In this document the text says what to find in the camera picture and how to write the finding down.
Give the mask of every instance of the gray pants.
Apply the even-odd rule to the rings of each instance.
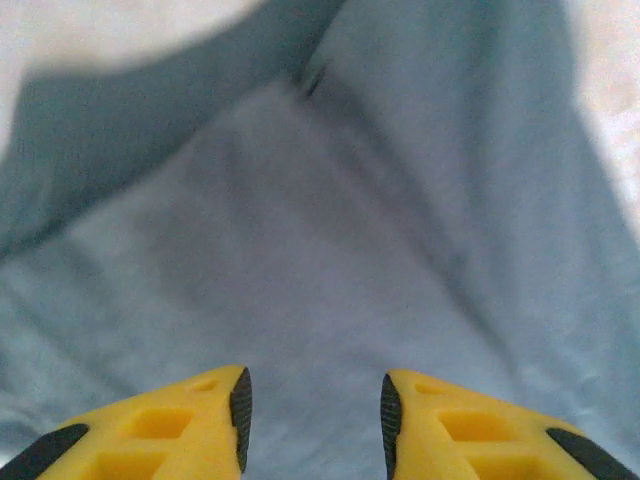
[[[411,368],[638,469],[640,259],[559,6],[341,3],[25,85],[0,170],[6,445],[241,363],[246,478],[382,478],[382,377]]]

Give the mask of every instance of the wrinkled fabric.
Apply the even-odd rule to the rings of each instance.
[[[246,478],[382,478],[381,380],[410,368],[638,470],[640,261],[558,5],[350,0],[305,88],[282,72],[138,182],[39,217],[63,228],[0,268],[5,403],[49,428],[247,364]]]

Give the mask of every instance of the light blue cloth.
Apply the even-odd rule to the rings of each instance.
[[[350,0],[316,50],[336,5],[264,17],[294,3],[147,83],[27,87],[64,103],[23,96],[0,177],[2,392],[50,428],[243,363],[246,478],[382,478],[381,380],[406,367],[565,418],[637,470],[640,261],[559,7]],[[79,104],[71,140],[29,140]]]

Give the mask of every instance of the black rubber trim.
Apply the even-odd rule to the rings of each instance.
[[[382,444],[387,465],[387,480],[392,480],[396,471],[396,439],[402,429],[402,404],[400,394],[389,374],[385,375],[382,381],[380,420],[382,422]]]
[[[631,470],[588,438],[562,428],[550,428],[547,434],[598,480],[639,480]]]
[[[47,433],[0,468],[0,480],[36,480],[89,431],[84,424]]]
[[[253,399],[251,393],[251,375],[245,368],[236,382],[230,398],[231,422],[236,427],[238,443],[236,453],[240,471],[244,473],[247,468],[247,455],[249,452],[249,434],[251,432],[251,412]]]

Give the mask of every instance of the gray fabric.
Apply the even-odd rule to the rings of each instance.
[[[351,0],[309,84],[323,66],[3,266],[2,389],[48,425],[248,364],[246,478],[381,478],[381,379],[406,367],[638,469],[640,262],[557,5]]]
[[[233,29],[109,75],[33,72],[0,163],[0,260],[174,153],[278,75],[300,75],[344,0],[274,0]]]

